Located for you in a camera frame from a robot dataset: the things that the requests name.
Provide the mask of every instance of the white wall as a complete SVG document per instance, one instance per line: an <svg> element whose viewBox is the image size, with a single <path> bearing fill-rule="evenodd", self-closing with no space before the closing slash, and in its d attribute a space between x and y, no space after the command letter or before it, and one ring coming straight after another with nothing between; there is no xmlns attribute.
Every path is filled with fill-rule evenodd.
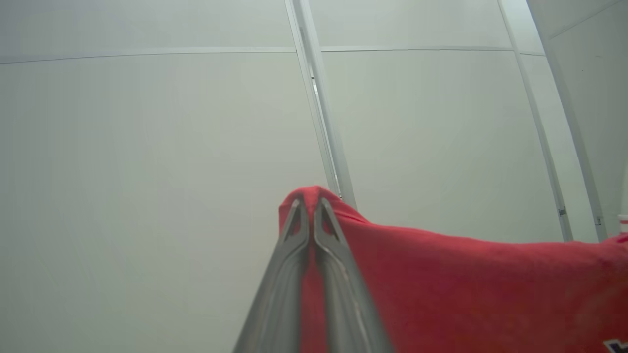
<svg viewBox="0 0 628 353"><path fill-rule="evenodd" d="M367 218L492 241L562 240L496 1L313 1L312 12Z"/></svg>
<svg viewBox="0 0 628 353"><path fill-rule="evenodd" d="M594 211L617 235L624 158L628 155L628 3L529 0L568 106L579 157L597 196Z"/></svg>
<svg viewBox="0 0 628 353"><path fill-rule="evenodd" d="M276 1L0 14L4 58L293 46ZM230 351L277 206L325 185L296 53L0 65L0 107L0 352Z"/></svg>

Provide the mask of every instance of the red cloth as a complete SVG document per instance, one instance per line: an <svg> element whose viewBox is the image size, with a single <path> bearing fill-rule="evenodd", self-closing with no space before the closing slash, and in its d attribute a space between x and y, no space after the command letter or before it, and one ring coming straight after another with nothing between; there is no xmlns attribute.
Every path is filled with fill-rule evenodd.
<svg viewBox="0 0 628 353"><path fill-rule="evenodd" d="M396 352L612 352L628 342L628 237L601 244L501 244L370 223L326 189L297 189L312 218L332 204ZM301 351L326 352L313 241Z"/></svg>

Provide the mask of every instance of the vertical pole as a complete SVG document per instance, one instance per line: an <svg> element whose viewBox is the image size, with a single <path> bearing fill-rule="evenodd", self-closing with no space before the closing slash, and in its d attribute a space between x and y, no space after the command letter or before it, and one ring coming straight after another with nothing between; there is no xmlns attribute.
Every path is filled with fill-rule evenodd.
<svg viewBox="0 0 628 353"><path fill-rule="evenodd" d="M530 13L532 14L532 19L534 20L534 23L538 29L539 20L536 16L538 12L533 11L533 8L535 7L533 4L534 3L532 1L528 1ZM580 162L582 177L585 182L585 188L587 189L589 203L591 204L593 219L595 220L595 231L597 233L597 239L602 242L607 238L606 225L604 224L605 220L602 213L602 204L600 203L600 197L597 192L597 187L595 186L595 180L593 179L593 170L588 160L584 140L580 132L578 121L576 120L576 114L573 110L573 105L571 104L571 97L568 93L567 84L565 83L565 79L563 78L562 70L558 65L558 58L556 57L554 50L550 45L550 40L545 35L545 33L542 33L540 31L539 37L541 38L541 44L543 45L545 55L548 59L549 68L551 69L552 75L554 75L554 81L556 81L556 89L558 90L560 101L563 104L563 110L565 111L567 125L569 125L569 130L571 131L571 137L573 139L573 145L576 149L576 155L578 156L578 160Z"/></svg>
<svg viewBox="0 0 628 353"><path fill-rule="evenodd" d="M307 72L306 86L308 99L311 100L310 109L313 112L314 125L317 126L318 144L321 154L325 153L323 160L330 161L325 170L328 183L344 202L356 208L349 167L345 159L340 133L331 117L332 110L327 94L327 74L318 44L310 3L308 0L285 0L285 3L304 80L306 80L305 72ZM317 92L313 90L314 85L316 85Z"/></svg>
<svg viewBox="0 0 628 353"><path fill-rule="evenodd" d="M569 225L569 219L568 219L566 209L565 209L565 201L563 200L563 192L561 191L560 182L558 181L558 174L556 174L556 167L554 165L554 159L552 158L552 155L550 152L550 146L548 143L547 135L545 135L545 128L543 127L543 123L541 122L541 114L539 113L539 108L536 105L536 99L534 98L534 93L532 92L528 74L526 72L526 68L523 65L523 61L521 59L521 53L519 52L519 47L517 46L517 42L515 40L514 33L512 32L510 22L508 21L508 17L506 16L506 12L504 11L502 0L497 0L497 3L502 13L502 19L504 20L506 31L508 32L508 37L510 38L512 49L514 50L514 56L515 56L515 59L517 60L517 65L519 66L519 72L521 73L523 86L526 89L526 94L528 95L530 108L532 109L532 117L534 119L534 125L536 126L536 131L539 135L541 151L543 152L543 157L545 159L545 164L548 170L549 184L551 185L552 192L554 194L554 201L556 202L556 213L558 216L558 220L560 222L561 230L563 231L563 240L565 242L572 241L573 236L571 234L571 227Z"/></svg>

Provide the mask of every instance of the red shirt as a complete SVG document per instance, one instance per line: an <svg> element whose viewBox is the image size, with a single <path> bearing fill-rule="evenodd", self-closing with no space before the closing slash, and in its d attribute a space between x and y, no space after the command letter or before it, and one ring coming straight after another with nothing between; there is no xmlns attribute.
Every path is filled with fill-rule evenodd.
<svg viewBox="0 0 628 353"><path fill-rule="evenodd" d="M628 352L628 237L601 244L502 244L370 223L332 204L396 352ZM310 243L301 351L326 352L323 282Z"/></svg>

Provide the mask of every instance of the printed logo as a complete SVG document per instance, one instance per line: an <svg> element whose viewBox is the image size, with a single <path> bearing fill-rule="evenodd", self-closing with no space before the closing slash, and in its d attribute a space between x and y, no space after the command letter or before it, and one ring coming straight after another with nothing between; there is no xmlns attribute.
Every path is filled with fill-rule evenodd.
<svg viewBox="0 0 628 353"><path fill-rule="evenodd" d="M609 349L610 353L628 353L628 343L619 342L619 340L604 341L604 345Z"/></svg>

